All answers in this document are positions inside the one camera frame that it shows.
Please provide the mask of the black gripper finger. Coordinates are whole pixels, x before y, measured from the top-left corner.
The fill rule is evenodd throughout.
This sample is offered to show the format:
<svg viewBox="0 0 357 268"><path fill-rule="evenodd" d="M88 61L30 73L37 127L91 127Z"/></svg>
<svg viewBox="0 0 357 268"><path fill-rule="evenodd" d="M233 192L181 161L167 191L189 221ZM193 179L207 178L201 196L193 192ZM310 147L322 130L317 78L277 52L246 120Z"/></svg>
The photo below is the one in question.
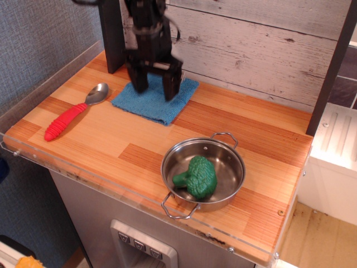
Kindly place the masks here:
<svg viewBox="0 0 357 268"><path fill-rule="evenodd" d="M162 78L162 82L165 100L170 101L180 90L181 71L175 73L166 73Z"/></svg>
<svg viewBox="0 0 357 268"><path fill-rule="evenodd" d="M128 74L134 89L138 93L143 93L148 88L147 71L141 66L127 64Z"/></svg>

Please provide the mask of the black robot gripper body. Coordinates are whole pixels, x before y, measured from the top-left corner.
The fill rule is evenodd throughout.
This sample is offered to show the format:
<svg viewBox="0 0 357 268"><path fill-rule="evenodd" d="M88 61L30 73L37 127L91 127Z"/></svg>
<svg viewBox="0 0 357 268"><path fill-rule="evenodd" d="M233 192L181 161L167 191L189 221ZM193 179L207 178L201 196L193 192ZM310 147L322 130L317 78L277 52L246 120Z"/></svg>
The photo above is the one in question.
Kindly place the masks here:
<svg viewBox="0 0 357 268"><path fill-rule="evenodd" d="M137 48L126 50L126 65L141 66L147 72L161 76L181 71L182 62L171 54L172 41L169 26L133 27Z"/></svg>

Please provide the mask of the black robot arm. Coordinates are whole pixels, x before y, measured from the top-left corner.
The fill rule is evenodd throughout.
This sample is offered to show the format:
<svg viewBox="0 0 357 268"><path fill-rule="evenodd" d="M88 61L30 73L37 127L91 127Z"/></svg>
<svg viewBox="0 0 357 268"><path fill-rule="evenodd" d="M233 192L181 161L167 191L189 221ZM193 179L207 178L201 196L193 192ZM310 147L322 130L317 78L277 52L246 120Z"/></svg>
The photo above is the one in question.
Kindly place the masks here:
<svg viewBox="0 0 357 268"><path fill-rule="evenodd" d="M162 77L165 99L179 93L183 62L172 52L170 19L165 16L165 1L125 1L133 19L132 31L137 48L124 50L129 77L138 93L148 89L147 75Z"/></svg>

